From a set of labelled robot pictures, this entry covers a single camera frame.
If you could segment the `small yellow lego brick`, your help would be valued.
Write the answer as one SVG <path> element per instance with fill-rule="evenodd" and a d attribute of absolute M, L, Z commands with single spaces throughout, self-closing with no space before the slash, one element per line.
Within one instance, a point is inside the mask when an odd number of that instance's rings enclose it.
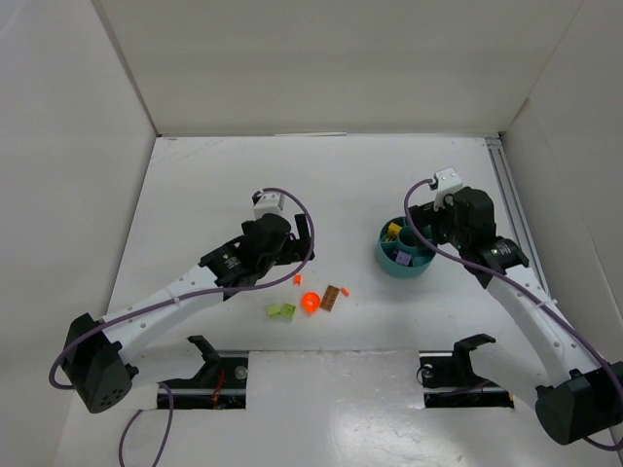
<path fill-rule="evenodd" d="M 390 223 L 386 230 L 386 241 L 394 241 L 401 231 L 402 227 L 396 223 Z"/>

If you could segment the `light purple square lego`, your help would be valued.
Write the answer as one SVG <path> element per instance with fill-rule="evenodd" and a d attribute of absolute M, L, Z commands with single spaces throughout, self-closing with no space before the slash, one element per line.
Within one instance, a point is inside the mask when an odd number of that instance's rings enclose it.
<path fill-rule="evenodd" d="M 413 265 L 413 257 L 408 252 L 397 250 L 394 255 L 394 262 L 401 267 L 410 268 Z"/>

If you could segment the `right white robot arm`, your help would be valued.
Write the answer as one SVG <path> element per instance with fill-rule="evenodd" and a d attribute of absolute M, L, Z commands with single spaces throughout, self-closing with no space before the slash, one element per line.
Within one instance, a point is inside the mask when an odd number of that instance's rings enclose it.
<path fill-rule="evenodd" d="M 436 254 L 444 244 L 511 316 L 540 361 L 539 367 L 496 349 L 478 334 L 453 348 L 454 385 L 487 379 L 533 407 L 546 434 L 566 446 L 622 422 L 622 364 L 609 363 L 565 319 L 544 292 L 528 257 L 496 233 L 494 204 L 482 190 L 422 180 L 435 194 L 424 205 L 403 205 L 408 227 Z"/>

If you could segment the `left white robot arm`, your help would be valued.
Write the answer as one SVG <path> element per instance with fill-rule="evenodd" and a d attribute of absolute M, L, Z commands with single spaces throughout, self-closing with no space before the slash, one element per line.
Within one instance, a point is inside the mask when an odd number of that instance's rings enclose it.
<path fill-rule="evenodd" d="M 163 364 L 148 371 L 143 351 L 159 336 L 238 293 L 267 288 L 262 279 L 273 267 L 301 269 L 314 257 L 308 214 L 289 223 L 268 213 L 241 228 L 239 237 L 139 304 L 99 320 L 85 313 L 72 321 L 58 365 L 90 413 L 111 409 L 135 386 L 182 377 Z"/>

